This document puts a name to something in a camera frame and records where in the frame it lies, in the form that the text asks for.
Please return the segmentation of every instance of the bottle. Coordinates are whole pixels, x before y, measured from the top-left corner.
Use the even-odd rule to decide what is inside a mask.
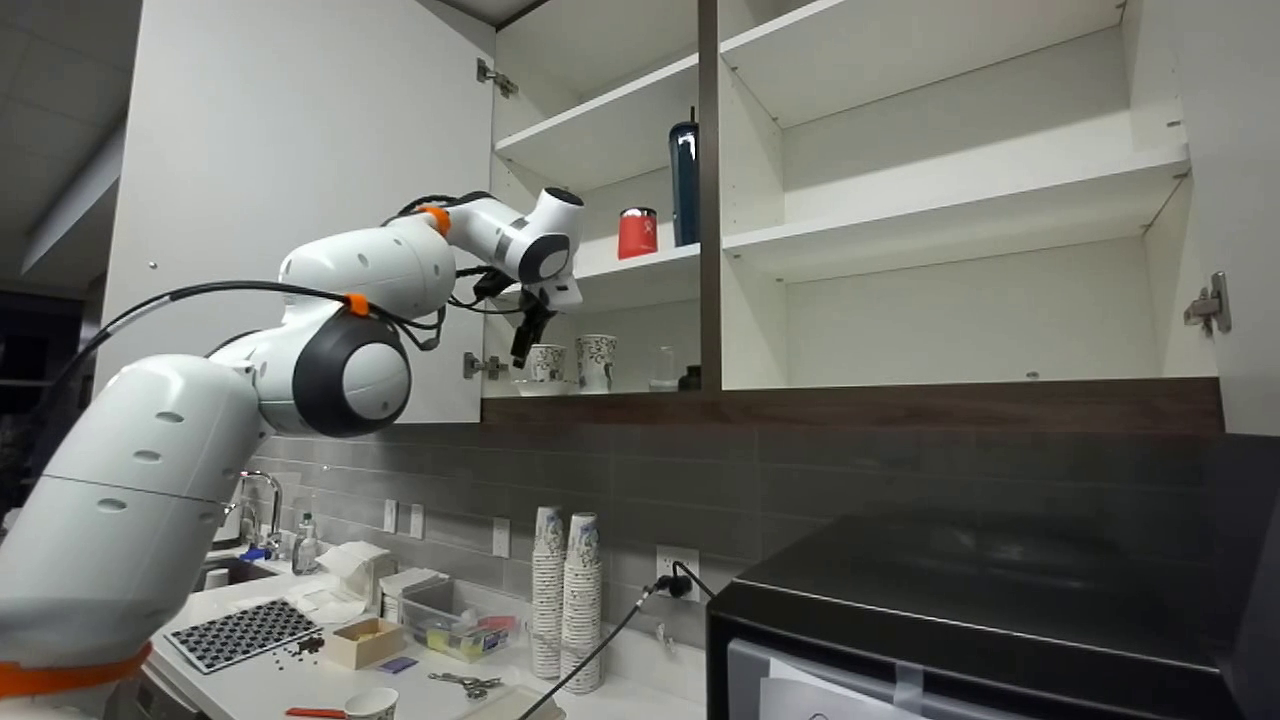
[[[672,124],[667,152],[672,152],[672,227],[675,246],[699,241],[699,183],[696,183],[696,111],[683,124]]]
[[[296,546],[294,546],[294,576],[313,576],[321,569],[321,540],[317,540],[317,520],[304,511],[296,525]]]

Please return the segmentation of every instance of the dark bottle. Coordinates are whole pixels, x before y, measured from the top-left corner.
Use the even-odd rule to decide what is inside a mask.
[[[688,364],[688,373],[682,375],[682,385],[675,385],[682,391],[696,391],[696,388],[706,388],[706,369],[699,364]]]
[[[667,133],[667,152],[672,152],[672,224],[675,224],[675,246],[696,246],[699,241],[699,189],[696,189],[696,117],[683,124],[672,124]]]

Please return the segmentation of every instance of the box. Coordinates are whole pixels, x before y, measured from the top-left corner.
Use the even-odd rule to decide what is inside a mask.
[[[321,662],[342,668],[367,668],[405,648],[405,627],[380,616],[338,627],[326,637]]]
[[[380,579],[383,594],[383,616],[394,624],[405,624],[405,597],[429,601],[429,603],[450,603],[453,601],[453,579],[437,569],[405,569],[396,576]]]
[[[450,610],[433,610],[420,601],[405,597],[405,633],[439,653],[439,657],[455,657],[455,662],[479,662],[485,653],[493,653],[503,637],[493,627],[479,627],[474,621],[461,621]]]

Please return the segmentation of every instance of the white cabinet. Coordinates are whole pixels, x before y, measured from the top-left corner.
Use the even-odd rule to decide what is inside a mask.
[[[1236,332],[1222,336],[1228,427],[1280,437],[1280,5],[1176,0],[1173,10],[1173,54],[1202,178],[1193,237],[1233,281]]]
[[[696,5],[553,0],[497,36],[497,68],[517,82],[497,100],[497,196],[525,205],[543,183],[586,196],[577,281],[586,309],[550,323],[550,344],[614,332],[616,391],[699,359],[699,249],[672,241],[667,127],[696,110]],[[616,256],[616,217],[656,210],[661,252]],[[490,355],[507,355],[513,319],[490,323]],[[522,373],[485,388],[522,391]]]
[[[1155,21],[813,0],[729,36],[724,388],[1211,375]]]
[[[145,5],[103,314],[195,281],[271,281],[304,241],[424,193],[490,189],[490,46],[490,28],[417,0]],[[278,295],[177,303],[114,341],[101,375],[271,323]],[[466,314],[437,352],[409,347],[405,425],[479,415],[479,385],[461,375],[476,347]]]

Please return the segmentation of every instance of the power cord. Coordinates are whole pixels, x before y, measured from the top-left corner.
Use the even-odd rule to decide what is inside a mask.
[[[714,601],[718,594],[683,565],[683,559],[672,559],[672,579],[683,579],[683,594],[692,594],[692,583]]]
[[[656,594],[667,597],[688,597],[692,583],[708,597],[718,597],[688,565],[672,559],[672,576],[661,576],[654,583],[644,583],[644,594],[631,601],[627,616],[614,624],[614,633],[581,662],[574,663],[569,677],[559,677],[537,706],[530,706],[530,713],[522,713],[522,720],[533,720],[565,686],[574,686],[642,612]]]
[[[280,285],[280,281],[212,281],[212,285],[184,285],[184,288],[167,288],[167,291],[157,291],[124,314],[117,314],[101,332],[94,332],[94,341],[59,369],[59,375],[47,385],[43,401],[36,406],[34,415],[42,415],[47,408],[54,398],[59,398],[59,388],[81,373],[81,364],[88,355],[98,355],[98,347],[103,347],[117,332],[124,332],[129,323],[167,309],[167,303],[181,303],[181,299],[192,299],[192,295],[212,295],[212,291],[280,291],[280,295],[317,295],[317,299],[338,299],[338,303],[347,303],[354,295],[342,295],[342,291],[321,291],[321,288],[304,288],[304,285]],[[444,323],[444,314],[437,323],[420,323],[420,319],[409,319],[409,315],[396,315],[380,303],[367,303],[367,314],[375,319],[390,319],[394,329],[399,329],[417,347],[437,347],[439,341],[439,323]]]

